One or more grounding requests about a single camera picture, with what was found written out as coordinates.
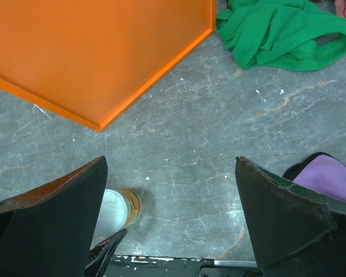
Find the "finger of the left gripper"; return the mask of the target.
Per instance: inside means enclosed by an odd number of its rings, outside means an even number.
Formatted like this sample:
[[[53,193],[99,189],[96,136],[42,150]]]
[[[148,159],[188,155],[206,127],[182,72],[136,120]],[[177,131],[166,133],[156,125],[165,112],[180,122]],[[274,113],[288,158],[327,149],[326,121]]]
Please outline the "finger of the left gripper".
[[[85,267],[85,277],[104,276],[106,269],[121,240],[126,236],[127,230],[122,229],[89,251],[88,262]]]

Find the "green label noodle cup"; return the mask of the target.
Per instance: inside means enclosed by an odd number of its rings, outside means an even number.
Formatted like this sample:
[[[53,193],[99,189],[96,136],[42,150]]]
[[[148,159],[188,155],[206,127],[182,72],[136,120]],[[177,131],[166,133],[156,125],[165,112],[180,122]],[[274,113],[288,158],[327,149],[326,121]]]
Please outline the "green label noodle cup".
[[[142,203],[132,189],[106,189],[103,194],[94,238],[109,237],[137,221]]]

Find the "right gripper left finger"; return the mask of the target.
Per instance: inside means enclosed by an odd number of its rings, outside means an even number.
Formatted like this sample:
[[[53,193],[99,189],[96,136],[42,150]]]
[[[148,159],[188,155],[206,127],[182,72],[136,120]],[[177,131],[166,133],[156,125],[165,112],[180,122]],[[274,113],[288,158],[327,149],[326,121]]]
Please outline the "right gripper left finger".
[[[100,156],[0,201],[0,276],[83,276],[107,180]]]

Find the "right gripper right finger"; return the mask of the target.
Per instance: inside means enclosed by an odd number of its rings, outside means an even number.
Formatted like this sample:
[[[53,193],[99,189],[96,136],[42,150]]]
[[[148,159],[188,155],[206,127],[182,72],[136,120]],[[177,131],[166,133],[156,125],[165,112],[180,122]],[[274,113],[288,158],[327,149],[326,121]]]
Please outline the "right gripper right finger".
[[[264,276],[346,276],[346,201],[238,157],[235,178]]]

